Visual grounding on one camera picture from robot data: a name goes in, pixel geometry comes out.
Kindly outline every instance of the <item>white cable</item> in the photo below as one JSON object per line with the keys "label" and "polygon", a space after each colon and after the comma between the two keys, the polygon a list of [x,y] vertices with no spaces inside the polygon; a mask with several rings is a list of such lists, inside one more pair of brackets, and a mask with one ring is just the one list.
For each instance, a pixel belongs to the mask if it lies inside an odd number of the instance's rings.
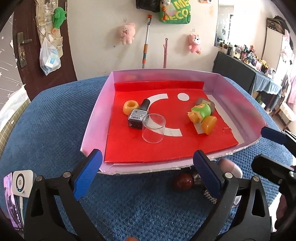
{"label": "white cable", "polygon": [[23,209],[24,209],[23,198],[20,196],[20,215],[22,218],[22,224],[25,225]]}

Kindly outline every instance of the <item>red round object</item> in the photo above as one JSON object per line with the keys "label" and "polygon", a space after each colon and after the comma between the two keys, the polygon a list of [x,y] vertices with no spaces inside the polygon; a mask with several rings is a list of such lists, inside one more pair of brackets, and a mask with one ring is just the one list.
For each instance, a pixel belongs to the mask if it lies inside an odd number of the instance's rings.
{"label": "red round object", "polygon": [[180,173],[173,180],[173,188],[178,191],[186,191],[192,188],[194,180],[192,175],[188,173]]}

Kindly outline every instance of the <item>mirror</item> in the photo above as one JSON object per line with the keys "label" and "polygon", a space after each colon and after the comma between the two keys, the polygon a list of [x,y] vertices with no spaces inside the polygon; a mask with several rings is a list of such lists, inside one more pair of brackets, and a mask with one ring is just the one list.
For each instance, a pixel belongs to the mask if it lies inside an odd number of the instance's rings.
{"label": "mirror", "polygon": [[233,30],[234,5],[229,5],[233,1],[219,1],[218,20],[215,37],[215,46],[220,47],[220,43],[229,43],[231,31]]}

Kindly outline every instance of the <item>clear plastic cup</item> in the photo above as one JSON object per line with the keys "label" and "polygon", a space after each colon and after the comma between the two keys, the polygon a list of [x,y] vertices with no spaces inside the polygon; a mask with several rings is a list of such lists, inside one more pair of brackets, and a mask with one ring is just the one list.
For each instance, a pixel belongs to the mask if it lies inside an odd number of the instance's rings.
{"label": "clear plastic cup", "polygon": [[164,138],[165,118],[159,114],[148,114],[142,121],[142,137],[148,143],[158,143]]}

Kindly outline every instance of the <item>patterned wallpaper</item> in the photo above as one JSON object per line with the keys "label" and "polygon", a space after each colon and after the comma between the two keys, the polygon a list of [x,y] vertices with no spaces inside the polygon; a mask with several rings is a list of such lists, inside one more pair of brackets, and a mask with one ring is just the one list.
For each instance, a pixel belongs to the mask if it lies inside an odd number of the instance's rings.
{"label": "patterned wallpaper", "polygon": [[9,96],[22,86],[14,51],[11,46],[12,20],[13,15],[0,32],[0,109],[4,106]]}

